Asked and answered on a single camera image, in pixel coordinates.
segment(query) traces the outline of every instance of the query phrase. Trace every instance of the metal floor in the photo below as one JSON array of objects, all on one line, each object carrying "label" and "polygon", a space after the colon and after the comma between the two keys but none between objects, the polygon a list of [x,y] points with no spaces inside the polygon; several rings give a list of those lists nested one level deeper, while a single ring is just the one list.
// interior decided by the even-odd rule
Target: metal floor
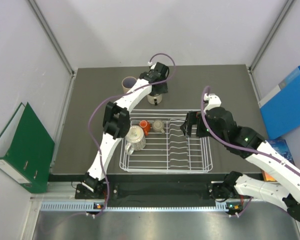
[{"label": "metal floor", "polygon": [[93,219],[73,212],[40,212],[34,240],[300,240],[296,222],[276,206],[252,202],[240,218],[224,212],[105,212]]}]

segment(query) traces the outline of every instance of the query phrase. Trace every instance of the blue folder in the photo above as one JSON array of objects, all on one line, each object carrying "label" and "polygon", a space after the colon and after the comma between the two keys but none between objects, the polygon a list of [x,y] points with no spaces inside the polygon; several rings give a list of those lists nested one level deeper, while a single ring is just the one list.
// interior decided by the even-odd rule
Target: blue folder
[{"label": "blue folder", "polygon": [[293,73],[293,78],[260,108],[269,139],[276,139],[300,126],[300,72],[295,74],[294,70]]}]

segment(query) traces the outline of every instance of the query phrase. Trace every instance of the wire dish rack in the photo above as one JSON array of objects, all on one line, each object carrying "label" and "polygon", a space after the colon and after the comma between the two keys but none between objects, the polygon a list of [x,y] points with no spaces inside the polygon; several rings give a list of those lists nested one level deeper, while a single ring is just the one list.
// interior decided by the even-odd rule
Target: wire dish rack
[{"label": "wire dish rack", "polygon": [[131,125],[139,125],[141,120],[153,123],[164,122],[165,133],[149,132],[145,137],[144,149],[125,153],[126,139],[121,141],[120,168],[130,173],[187,173],[201,174],[212,170],[210,140],[197,138],[196,128],[192,128],[190,138],[180,130],[188,111],[193,110],[149,110],[134,109],[130,113]]}]

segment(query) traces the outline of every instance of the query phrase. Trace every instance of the white wall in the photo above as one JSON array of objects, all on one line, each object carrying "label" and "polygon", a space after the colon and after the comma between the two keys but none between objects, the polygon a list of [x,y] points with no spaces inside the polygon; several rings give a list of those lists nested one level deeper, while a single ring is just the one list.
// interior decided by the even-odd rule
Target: white wall
[{"label": "white wall", "polygon": [[[299,65],[300,0],[297,0],[255,69],[254,76],[261,96],[264,97]],[[300,127],[286,134],[284,138],[295,164],[300,168]]]},{"label": "white wall", "polygon": [[[54,138],[70,80],[25,0],[0,0],[0,132],[29,102]],[[18,239],[30,194],[0,170],[0,239]]]},{"label": "white wall", "polygon": [[250,65],[285,0],[36,0],[75,68]]}]

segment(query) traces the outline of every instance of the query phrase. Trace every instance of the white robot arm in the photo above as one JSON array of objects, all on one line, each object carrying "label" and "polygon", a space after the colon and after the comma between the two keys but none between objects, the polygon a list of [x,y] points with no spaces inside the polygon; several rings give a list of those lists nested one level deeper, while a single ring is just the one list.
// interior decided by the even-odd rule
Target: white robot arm
[{"label": "white robot arm", "polygon": [[[144,88],[135,91],[135,89],[145,86]],[[128,112],[131,112],[132,109],[148,94],[152,91],[152,86],[149,86],[149,81],[145,79],[138,79],[135,85],[129,90],[129,92],[133,92],[130,95],[123,96],[119,100],[115,101],[114,103],[121,107],[126,108]],[[121,137],[114,139],[113,136],[109,133],[103,133],[102,135],[102,142],[100,145],[101,152],[102,152],[102,163],[104,169],[107,170],[109,161],[111,160],[112,155],[121,141]],[[102,180],[105,178],[101,166],[100,166],[100,152],[98,151],[97,155],[95,156],[94,162],[92,166],[88,170],[89,175],[94,179]],[[89,188],[91,191],[93,189],[85,184],[85,187]]]},{"label": "white robot arm", "polygon": [[[157,62],[150,67],[149,72],[144,72],[140,75],[135,85],[126,95],[114,103],[109,102],[106,105],[102,124],[102,142],[100,145],[102,165],[105,171],[107,171],[117,145],[122,138],[127,135],[130,129],[129,112],[148,94],[167,93],[167,83],[162,81],[166,80],[168,75],[169,68]],[[85,174],[82,185],[91,192],[97,192],[102,187],[102,184],[99,183],[104,178],[105,176],[100,163],[100,152],[98,151],[92,166]]]},{"label": "white robot arm", "polygon": [[[220,107],[221,101],[218,96],[205,94],[203,99],[207,104],[203,117],[213,134],[206,128],[201,112],[191,111],[188,112],[186,120],[181,126],[184,135],[190,136],[192,125],[197,125],[197,137],[214,137],[231,153],[258,166],[279,183],[256,180],[233,171],[225,177],[221,185],[210,185],[211,195],[231,198],[239,194],[264,200],[287,211],[300,222],[300,169],[276,152],[253,129],[237,126],[232,114]],[[254,151],[235,149],[233,145]]]}]

